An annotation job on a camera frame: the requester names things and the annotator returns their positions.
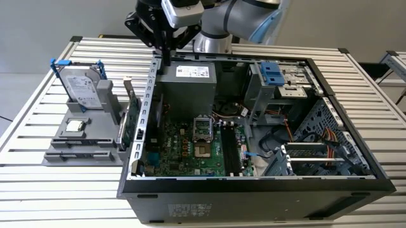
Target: robotic arm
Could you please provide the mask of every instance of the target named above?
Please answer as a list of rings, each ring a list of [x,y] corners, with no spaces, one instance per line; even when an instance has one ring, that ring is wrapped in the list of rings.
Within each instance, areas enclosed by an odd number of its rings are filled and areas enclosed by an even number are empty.
[[[139,0],[126,26],[168,66],[176,49],[195,37],[194,51],[206,53],[228,53],[231,35],[260,43],[281,20],[279,4],[281,0]]]

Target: white wall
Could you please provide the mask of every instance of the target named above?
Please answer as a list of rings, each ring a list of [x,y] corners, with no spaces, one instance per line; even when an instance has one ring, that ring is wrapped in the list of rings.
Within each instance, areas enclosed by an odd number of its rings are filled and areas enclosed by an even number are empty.
[[[135,0],[0,0],[0,73],[45,73],[76,36],[131,35]]]
[[[45,73],[72,35],[131,35],[135,0],[0,0],[0,73]],[[406,50],[406,0],[291,0],[277,45],[345,47],[358,61]]]
[[[291,0],[275,45],[347,48],[358,61],[406,51],[406,0]]]

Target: gray floor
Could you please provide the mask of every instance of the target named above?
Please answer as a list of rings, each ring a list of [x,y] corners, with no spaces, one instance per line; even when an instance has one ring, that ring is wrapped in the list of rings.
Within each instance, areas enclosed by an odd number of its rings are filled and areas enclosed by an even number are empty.
[[[45,74],[8,74],[0,73],[0,115],[13,119],[32,95]],[[3,135],[9,121],[0,118],[0,135]]]

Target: orange wire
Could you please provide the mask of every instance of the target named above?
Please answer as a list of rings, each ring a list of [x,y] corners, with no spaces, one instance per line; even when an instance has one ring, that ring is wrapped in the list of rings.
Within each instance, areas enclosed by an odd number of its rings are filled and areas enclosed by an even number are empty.
[[[335,135],[334,131],[331,129],[327,129],[327,130],[330,131],[331,135],[334,136],[334,140],[337,142],[338,139],[337,139],[337,135]]]
[[[286,126],[286,130],[287,130],[287,133],[290,135],[291,142],[293,142],[293,133],[291,133],[290,127],[287,125],[287,119],[285,119],[285,126]]]

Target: blue plastic clip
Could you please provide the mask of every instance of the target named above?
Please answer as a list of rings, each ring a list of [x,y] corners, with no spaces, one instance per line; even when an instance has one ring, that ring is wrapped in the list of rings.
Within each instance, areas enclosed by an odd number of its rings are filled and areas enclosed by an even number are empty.
[[[56,59],[52,58],[52,59],[51,59],[51,69],[52,69],[52,71],[53,71],[56,77],[60,78],[59,71],[57,71],[56,65],[55,65],[55,61],[56,61]]]
[[[57,65],[60,66],[70,66],[71,64],[72,64],[71,60],[62,59],[57,61]]]
[[[99,66],[99,69],[100,69],[100,74],[102,74],[102,79],[107,79],[107,75],[106,75],[106,70],[104,70],[104,64],[103,62],[99,60],[96,62],[98,66]]]
[[[279,65],[275,62],[260,63],[260,73],[266,77],[266,83],[269,86],[285,85],[285,77],[281,73]]]

